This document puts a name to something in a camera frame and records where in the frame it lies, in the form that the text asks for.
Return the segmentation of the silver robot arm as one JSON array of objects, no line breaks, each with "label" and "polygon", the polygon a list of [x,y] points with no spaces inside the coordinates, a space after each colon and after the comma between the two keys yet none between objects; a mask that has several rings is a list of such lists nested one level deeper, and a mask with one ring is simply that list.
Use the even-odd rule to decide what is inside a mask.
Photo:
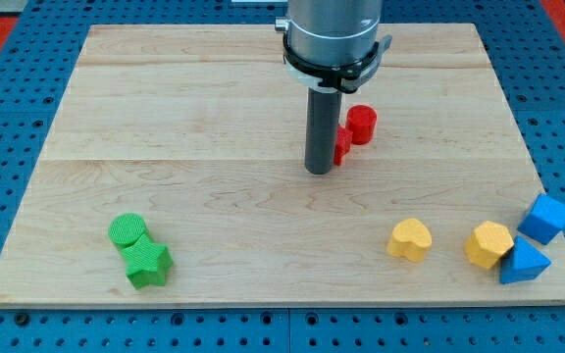
[{"label": "silver robot arm", "polygon": [[302,60],[324,67],[353,64],[372,50],[381,0],[288,0],[275,29]]}]

